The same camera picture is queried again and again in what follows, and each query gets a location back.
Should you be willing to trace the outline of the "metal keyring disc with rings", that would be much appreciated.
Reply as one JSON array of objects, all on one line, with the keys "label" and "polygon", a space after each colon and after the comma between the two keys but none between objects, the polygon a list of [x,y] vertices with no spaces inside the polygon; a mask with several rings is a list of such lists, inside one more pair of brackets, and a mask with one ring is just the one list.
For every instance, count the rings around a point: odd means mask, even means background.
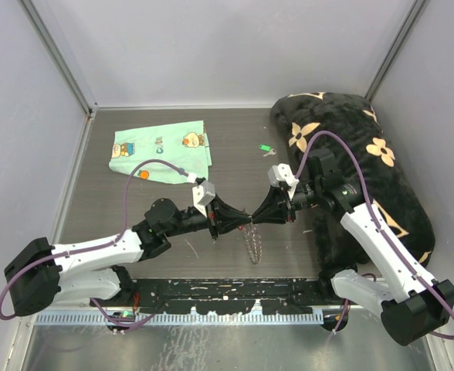
[{"label": "metal keyring disc with rings", "polygon": [[263,246],[258,229],[250,223],[240,226],[239,230],[242,232],[250,262],[258,264],[263,256]]}]

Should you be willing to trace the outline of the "small silver key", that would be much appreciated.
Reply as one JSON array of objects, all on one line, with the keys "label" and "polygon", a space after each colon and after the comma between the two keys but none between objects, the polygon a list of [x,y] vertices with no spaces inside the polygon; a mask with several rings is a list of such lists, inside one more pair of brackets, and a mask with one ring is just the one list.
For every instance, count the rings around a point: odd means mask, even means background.
[{"label": "small silver key", "polygon": [[269,151],[267,151],[263,156],[264,157],[267,157],[267,156],[270,156],[270,155],[275,155],[276,154],[276,150],[274,148],[271,148]]}]

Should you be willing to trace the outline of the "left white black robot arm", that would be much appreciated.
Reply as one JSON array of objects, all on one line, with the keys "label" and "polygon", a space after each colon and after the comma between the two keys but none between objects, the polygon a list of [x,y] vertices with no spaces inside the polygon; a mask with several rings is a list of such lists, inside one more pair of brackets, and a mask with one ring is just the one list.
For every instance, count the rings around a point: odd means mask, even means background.
[{"label": "left white black robot arm", "polygon": [[134,286],[122,280],[117,265],[158,257],[170,248],[169,237],[208,230],[217,238],[250,220],[217,196],[207,206],[183,210],[161,198],[141,222],[115,236],[67,245],[52,245],[45,237],[32,240],[4,269],[3,294],[11,298],[16,317],[85,297],[125,306],[134,299]]}]

